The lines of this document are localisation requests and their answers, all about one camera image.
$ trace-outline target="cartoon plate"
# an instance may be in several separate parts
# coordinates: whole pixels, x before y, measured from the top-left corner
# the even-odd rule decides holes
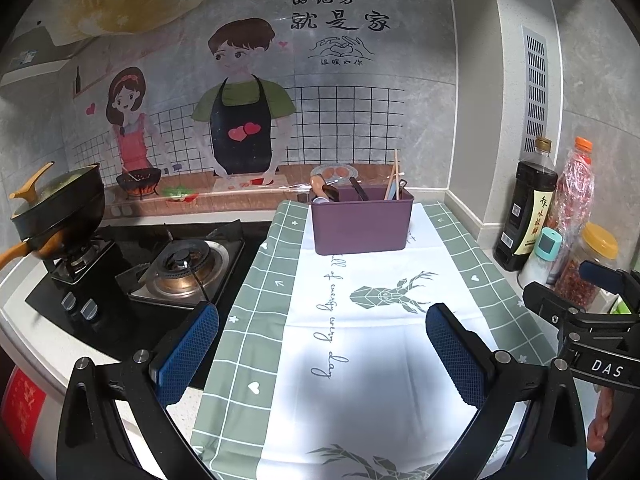
[[[349,164],[321,164],[311,170],[311,176],[321,175],[327,184],[348,184],[351,177],[358,177],[358,170]]]

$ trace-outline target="teal shaker lid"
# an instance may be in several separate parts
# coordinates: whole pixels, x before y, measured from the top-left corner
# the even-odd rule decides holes
[[[552,228],[543,227],[540,236],[536,240],[533,251],[547,262],[552,262],[558,256],[560,245],[562,244],[562,235]]]

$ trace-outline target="blue gripper pad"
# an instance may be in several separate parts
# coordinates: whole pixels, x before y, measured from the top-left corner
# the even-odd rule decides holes
[[[201,302],[177,331],[159,343],[159,353],[149,368],[156,383],[156,397],[163,408],[180,400],[217,333],[216,307]],[[162,352],[162,346],[170,348]]]
[[[486,373],[463,341],[467,330],[443,303],[428,309],[426,329],[462,400],[480,408],[486,399]]]

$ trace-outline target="barcode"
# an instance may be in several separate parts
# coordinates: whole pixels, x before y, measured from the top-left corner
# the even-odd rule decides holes
[[[505,233],[505,232],[502,233],[502,236],[500,237],[500,240],[502,240],[502,242],[510,249],[513,246],[513,240],[511,240],[511,238],[509,238],[507,236],[507,233]]]

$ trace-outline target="red sign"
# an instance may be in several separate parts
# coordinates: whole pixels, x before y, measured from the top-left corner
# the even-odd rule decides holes
[[[28,458],[36,423],[46,394],[16,367],[4,391],[2,420],[15,443]]]

